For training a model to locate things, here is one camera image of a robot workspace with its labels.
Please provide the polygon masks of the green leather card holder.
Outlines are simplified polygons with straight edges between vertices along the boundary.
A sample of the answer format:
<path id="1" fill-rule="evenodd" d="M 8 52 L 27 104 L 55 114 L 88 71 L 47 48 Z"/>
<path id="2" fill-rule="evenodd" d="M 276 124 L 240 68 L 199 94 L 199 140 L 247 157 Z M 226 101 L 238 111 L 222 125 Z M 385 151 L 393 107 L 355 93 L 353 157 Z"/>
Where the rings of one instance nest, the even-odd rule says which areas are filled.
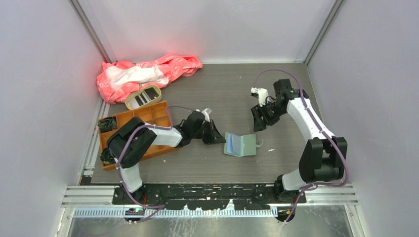
<path id="1" fill-rule="evenodd" d="M 225 133 L 226 143 L 223 153 L 235 157 L 249 157 L 256 155 L 256 149 L 263 145 L 263 141 L 257 141 L 256 134 L 236 135 Z"/>

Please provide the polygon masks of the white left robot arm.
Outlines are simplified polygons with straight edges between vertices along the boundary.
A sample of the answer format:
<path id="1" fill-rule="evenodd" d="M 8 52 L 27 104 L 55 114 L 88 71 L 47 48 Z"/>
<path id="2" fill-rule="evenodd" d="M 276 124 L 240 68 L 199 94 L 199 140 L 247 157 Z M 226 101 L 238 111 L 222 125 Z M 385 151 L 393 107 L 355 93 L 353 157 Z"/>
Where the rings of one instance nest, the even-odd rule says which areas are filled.
<path id="1" fill-rule="evenodd" d="M 168 127 L 144 122 L 133 117 L 108 140 L 107 148 L 116 159 L 125 198 L 133 204 L 144 197 L 143 181 L 139 173 L 139 162 L 151 146 L 182 148 L 191 140 L 202 140 L 205 145 L 226 143 L 207 111 L 192 111 L 177 125 Z"/>

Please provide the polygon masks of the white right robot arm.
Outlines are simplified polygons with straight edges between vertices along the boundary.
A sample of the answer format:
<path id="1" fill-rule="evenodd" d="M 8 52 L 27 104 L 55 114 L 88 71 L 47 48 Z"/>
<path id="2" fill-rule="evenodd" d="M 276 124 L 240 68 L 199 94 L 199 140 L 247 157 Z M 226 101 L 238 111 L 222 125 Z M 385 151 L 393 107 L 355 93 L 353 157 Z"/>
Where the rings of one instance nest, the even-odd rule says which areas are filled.
<path id="1" fill-rule="evenodd" d="M 267 89 L 251 88 L 251 96 L 258 99 L 258 104 L 251 108 L 254 132 L 273 126 L 281 116 L 288 114 L 306 140 L 298 168 L 278 176 L 274 182 L 276 200 L 288 202 L 294 192 L 304 188 L 342 186 L 347 167 L 347 141 L 326 128 L 313 110 L 307 93 L 301 88 L 292 88 L 289 79 L 276 81 L 274 90 L 275 97 L 271 97 Z"/>

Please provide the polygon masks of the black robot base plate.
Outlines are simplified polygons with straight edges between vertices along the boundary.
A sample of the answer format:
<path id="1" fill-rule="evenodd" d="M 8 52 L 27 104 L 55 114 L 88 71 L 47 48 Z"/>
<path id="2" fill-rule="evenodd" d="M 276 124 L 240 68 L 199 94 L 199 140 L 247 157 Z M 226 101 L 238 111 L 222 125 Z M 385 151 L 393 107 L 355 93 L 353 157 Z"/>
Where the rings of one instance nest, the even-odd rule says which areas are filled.
<path id="1" fill-rule="evenodd" d="M 264 210 L 269 205 L 306 203 L 298 191 L 283 191 L 276 184 L 145 184 L 132 193 L 145 205 L 164 205 L 167 210 L 223 210 L 233 203 L 235 210 Z"/>

